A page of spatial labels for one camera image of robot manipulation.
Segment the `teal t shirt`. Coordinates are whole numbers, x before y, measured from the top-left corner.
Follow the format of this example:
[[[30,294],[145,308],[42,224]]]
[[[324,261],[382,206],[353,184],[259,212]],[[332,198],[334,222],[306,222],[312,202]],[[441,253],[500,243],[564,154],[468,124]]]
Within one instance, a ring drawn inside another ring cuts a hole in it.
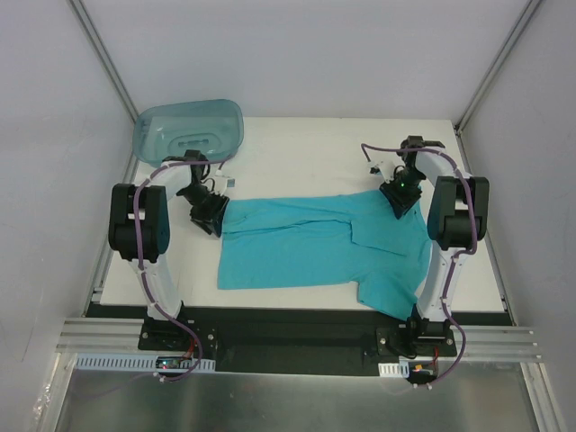
[[[359,303],[405,320],[426,279],[430,254],[419,206],[397,218],[377,190],[237,200],[224,215],[218,287],[356,283]]]

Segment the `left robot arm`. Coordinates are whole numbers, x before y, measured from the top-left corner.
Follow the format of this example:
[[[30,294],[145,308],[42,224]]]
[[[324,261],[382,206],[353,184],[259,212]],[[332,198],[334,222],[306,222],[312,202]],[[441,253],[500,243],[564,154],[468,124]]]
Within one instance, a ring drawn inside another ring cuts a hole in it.
[[[147,303],[139,336],[141,350],[196,350],[200,339],[191,329],[184,304],[167,264],[170,243],[168,202],[183,197],[191,222],[209,235],[222,233],[230,199],[210,179],[212,162],[198,150],[166,157],[141,184],[112,188],[108,243],[134,271]]]

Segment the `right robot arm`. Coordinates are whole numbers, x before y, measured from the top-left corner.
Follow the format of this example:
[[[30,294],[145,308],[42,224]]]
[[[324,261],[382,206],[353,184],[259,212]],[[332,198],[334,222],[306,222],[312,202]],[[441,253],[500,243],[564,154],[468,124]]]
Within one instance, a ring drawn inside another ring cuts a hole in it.
[[[434,186],[427,216],[432,252],[423,291],[405,323],[385,337],[385,347],[407,358],[431,356],[454,340],[451,303],[465,259],[486,233],[490,183],[461,170],[439,141],[408,136],[395,153],[404,167],[380,190],[399,220],[418,203],[422,181]]]

